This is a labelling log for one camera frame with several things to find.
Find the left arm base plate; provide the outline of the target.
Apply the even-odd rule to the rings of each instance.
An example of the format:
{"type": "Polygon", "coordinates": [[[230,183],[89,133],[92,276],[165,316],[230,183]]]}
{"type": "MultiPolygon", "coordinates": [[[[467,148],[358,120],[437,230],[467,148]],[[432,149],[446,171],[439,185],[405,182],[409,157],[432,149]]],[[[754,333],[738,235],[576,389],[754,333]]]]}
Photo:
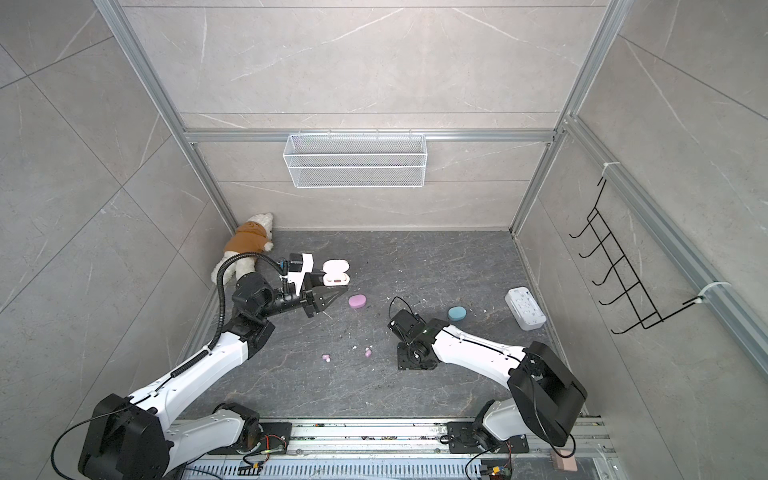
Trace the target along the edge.
{"type": "Polygon", "coordinates": [[[284,453],[290,445],[292,430],[293,424],[288,421],[268,420],[253,424],[246,430],[245,446],[241,450],[247,454],[284,453]]]}

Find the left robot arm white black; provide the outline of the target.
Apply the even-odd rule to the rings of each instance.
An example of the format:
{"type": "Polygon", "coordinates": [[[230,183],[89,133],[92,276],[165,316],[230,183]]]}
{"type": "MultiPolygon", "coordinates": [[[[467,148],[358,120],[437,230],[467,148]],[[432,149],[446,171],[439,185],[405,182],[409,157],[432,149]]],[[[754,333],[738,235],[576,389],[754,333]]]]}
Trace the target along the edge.
{"type": "Polygon", "coordinates": [[[127,397],[111,394],[93,412],[78,461],[89,479],[160,479],[218,448],[248,452],[262,434],[256,411],[223,403],[205,417],[181,420],[183,411],[229,371],[266,344],[270,317],[294,309],[322,312],[348,288],[345,273],[291,273],[279,289],[257,272],[241,277],[230,320],[214,346],[127,397]]]}

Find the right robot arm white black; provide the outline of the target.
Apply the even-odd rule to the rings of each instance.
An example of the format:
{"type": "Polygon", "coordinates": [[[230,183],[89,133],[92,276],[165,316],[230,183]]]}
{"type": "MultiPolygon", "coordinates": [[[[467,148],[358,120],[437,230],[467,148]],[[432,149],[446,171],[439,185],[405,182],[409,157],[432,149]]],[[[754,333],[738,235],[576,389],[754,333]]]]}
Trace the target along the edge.
{"type": "Polygon", "coordinates": [[[400,370],[433,370],[444,363],[508,388],[509,399],[487,402],[473,420],[469,447],[494,451],[530,432],[560,456],[574,454],[572,429],[588,393],[549,346],[500,344],[440,319],[425,321],[408,309],[398,311],[388,328],[398,338],[400,370]]]}

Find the peach earbud charging case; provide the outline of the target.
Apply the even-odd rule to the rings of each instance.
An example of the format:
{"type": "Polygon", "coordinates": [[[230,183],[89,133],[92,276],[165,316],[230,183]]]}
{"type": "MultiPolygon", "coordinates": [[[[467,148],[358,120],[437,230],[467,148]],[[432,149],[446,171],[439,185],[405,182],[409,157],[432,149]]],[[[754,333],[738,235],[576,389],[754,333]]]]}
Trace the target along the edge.
{"type": "Polygon", "coordinates": [[[350,276],[349,263],[343,259],[327,260],[322,266],[323,284],[327,287],[348,286],[350,276]]]}

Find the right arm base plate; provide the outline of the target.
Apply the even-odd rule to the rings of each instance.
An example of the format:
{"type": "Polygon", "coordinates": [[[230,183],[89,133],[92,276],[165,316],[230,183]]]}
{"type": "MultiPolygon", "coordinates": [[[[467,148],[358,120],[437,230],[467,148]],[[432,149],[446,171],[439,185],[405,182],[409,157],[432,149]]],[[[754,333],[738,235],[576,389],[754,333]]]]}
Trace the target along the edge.
{"type": "Polygon", "coordinates": [[[530,452],[525,435],[515,435],[501,441],[480,427],[476,427],[473,422],[448,422],[446,432],[439,436],[438,441],[447,445],[452,454],[475,454],[486,450],[491,453],[511,452],[512,454],[530,452]]]}

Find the blue earbud charging case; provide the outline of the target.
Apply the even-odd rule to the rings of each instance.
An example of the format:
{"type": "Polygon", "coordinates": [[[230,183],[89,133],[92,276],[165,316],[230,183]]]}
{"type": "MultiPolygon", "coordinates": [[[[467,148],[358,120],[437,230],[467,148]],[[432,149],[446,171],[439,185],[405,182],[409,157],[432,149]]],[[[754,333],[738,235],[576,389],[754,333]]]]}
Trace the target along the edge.
{"type": "Polygon", "coordinates": [[[453,306],[448,309],[447,316],[451,322],[459,322],[467,317],[467,310],[463,306],[453,306]]]}

